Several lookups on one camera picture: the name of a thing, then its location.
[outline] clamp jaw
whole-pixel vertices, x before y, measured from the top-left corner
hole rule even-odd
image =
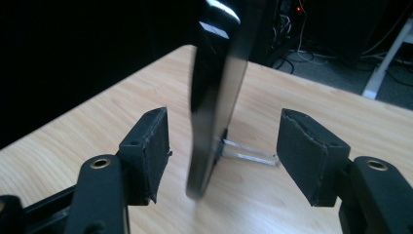
[[[413,189],[392,164],[349,159],[350,146],[310,116],[282,110],[277,153],[311,206],[342,204],[343,233],[413,231]]]
[[[24,209],[18,196],[0,196],[0,232],[130,233],[128,206],[156,203],[170,155],[167,109],[148,111],[115,155],[82,165],[76,185]]]

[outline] wood grain surface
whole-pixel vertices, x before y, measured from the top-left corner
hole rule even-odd
[[[142,114],[166,106],[173,156],[158,203],[130,207],[131,233],[341,233],[340,200],[335,208],[310,207],[283,166],[224,156],[205,197],[186,197],[194,52],[177,49],[4,148],[0,194],[27,206],[73,185],[83,162],[116,153]],[[413,112],[249,63],[228,139],[275,153],[282,108],[326,126],[352,147],[352,159],[388,161],[413,184]]]

